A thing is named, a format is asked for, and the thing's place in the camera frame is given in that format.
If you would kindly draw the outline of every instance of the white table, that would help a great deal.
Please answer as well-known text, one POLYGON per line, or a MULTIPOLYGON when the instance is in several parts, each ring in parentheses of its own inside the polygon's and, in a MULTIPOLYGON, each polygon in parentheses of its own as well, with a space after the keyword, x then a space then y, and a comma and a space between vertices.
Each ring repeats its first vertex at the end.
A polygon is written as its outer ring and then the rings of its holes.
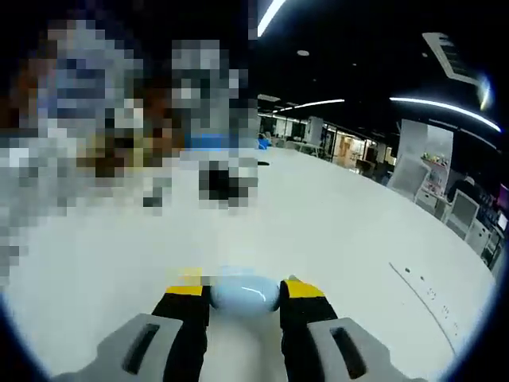
MULTIPOLYGON (((176 269, 217 275, 225 265, 317 285, 340 317, 389 348, 407 376, 433 379, 447 367, 453 354, 444 335, 388 263, 408 260, 471 328, 494 286, 479 256, 365 177, 295 150, 257 155, 270 166, 258 168, 258 196, 247 208, 204 208, 197 166, 186 163, 173 169, 172 202, 161 216, 138 195, 124 205, 108 199, 72 209, 29 233, 29 254, 12 267, 6 299, 50 373, 92 361, 105 336, 155 307, 176 269)), ((263 325, 267 343, 253 345, 253 332, 213 319, 202 380, 259 379, 259 352, 278 354, 280 341, 277 316, 263 325)), ((268 368, 265 380, 285 380, 280 357, 268 368)))

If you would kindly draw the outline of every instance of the black object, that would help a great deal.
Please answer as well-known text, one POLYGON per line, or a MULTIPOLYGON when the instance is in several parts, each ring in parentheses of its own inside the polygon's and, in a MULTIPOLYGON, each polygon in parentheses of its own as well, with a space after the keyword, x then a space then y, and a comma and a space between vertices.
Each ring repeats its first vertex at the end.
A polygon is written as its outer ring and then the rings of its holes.
POLYGON ((162 197, 144 197, 143 207, 161 207, 162 197))
POLYGON ((479 189, 475 185, 467 182, 465 179, 454 182, 447 193, 448 201, 453 201, 457 189, 465 193, 468 197, 471 197, 476 203, 481 204, 479 189))
POLYGON ((366 364, 347 331, 344 328, 339 328, 334 331, 332 337, 341 351, 350 379, 356 380, 366 374, 366 364))
POLYGON ((126 357, 126 361, 123 365, 123 369, 129 372, 130 374, 137 375, 140 371, 140 366, 142 365, 143 357, 148 350, 150 343, 153 340, 153 337, 156 335, 159 330, 159 325, 148 324, 141 333, 138 335, 138 338, 134 341, 131 349, 126 357))
POLYGON ((166 361, 163 381, 197 382, 207 351, 210 287, 201 295, 165 293, 152 315, 182 320, 166 361))
POLYGON ((288 381, 324 381, 317 347, 307 325, 336 319, 336 313, 325 297, 291 298, 284 281, 279 290, 280 325, 283 331, 281 351, 285 356, 288 381))
POLYGON ((239 184, 239 178, 232 176, 229 169, 220 168, 218 162, 209 162, 207 170, 200 171, 199 190, 211 201, 227 201, 234 204, 239 198, 247 197, 249 188, 239 184))

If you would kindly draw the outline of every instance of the blurred object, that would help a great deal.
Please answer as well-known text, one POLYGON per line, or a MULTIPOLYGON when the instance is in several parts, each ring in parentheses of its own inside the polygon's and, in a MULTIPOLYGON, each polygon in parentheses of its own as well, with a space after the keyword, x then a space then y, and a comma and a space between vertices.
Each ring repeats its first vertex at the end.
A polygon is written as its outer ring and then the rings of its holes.
POLYGON ((289 139, 285 142, 285 148, 286 149, 291 149, 291 150, 292 149, 293 150, 298 150, 299 149, 297 143, 293 142, 293 140, 289 140, 289 139))
POLYGON ((320 147, 312 145, 310 143, 296 143, 298 147, 298 151, 303 154, 311 155, 312 157, 319 158, 320 157, 320 147))
POLYGON ((486 111, 493 104, 492 86, 486 76, 482 76, 477 86, 477 97, 479 98, 480 110, 486 111))
POLYGON ((377 183, 382 183, 383 179, 388 176, 390 167, 394 169, 394 167, 390 166, 385 160, 383 162, 376 162, 372 173, 372 179, 377 183))
POLYGON ((279 147, 280 149, 285 147, 285 140, 282 138, 272 138, 273 146, 279 147))
POLYGON ((415 201, 418 191, 429 176, 430 170, 422 161, 402 155, 392 177, 387 183, 387 187, 407 199, 415 201))
POLYGON ((500 185, 499 197, 496 202, 501 209, 509 212, 509 189, 505 185, 500 185))
POLYGON ((466 240, 479 210, 479 204, 461 190, 454 195, 453 205, 446 214, 444 224, 462 240, 466 240))
POLYGON ((480 192, 476 188, 475 182, 471 177, 466 177, 465 179, 454 182, 447 193, 447 199, 449 201, 453 201, 457 190, 460 190, 462 193, 472 198, 477 204, 480 204, 480 192))
POLYGON ((260 150, 267 150, 270 145, 270 140, 264 134, 258 134, 258 148, 260 150))
POLYGON ((356 168, 359 169, 360 174, 362 176, 371 178, 373 176, 373 170, 375 168, 375 163, 357 159, 356 168))

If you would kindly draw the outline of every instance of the light blue object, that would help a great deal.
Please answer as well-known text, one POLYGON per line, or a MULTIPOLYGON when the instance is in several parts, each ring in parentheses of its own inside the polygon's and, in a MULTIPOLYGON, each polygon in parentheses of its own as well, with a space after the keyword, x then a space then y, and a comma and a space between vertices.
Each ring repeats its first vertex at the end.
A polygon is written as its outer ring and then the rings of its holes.
POLYGON ((277 308, 279 283, 253 275, 226 276, 211 287, 212 305, 233 316, 266 314, 277 308))

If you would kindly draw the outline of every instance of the white cabinet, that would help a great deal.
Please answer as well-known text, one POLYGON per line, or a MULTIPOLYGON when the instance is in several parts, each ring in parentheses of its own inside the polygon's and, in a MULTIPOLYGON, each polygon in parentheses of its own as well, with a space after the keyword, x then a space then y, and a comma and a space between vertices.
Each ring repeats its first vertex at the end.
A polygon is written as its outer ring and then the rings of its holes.
POLYGON ((483 250, 488 244, 490 238, 490 231, 484 227, 477 219, 474 220, 472 229, 468 233, 467 243, 474 250, 474 252, 481 256, 483 250))
POLYGON ((423 189, 420 189, 417 192, 415 203, 425 211, 434 215, 435 207, 437 206, 437 198, 434 195, 427 193, 423 189))

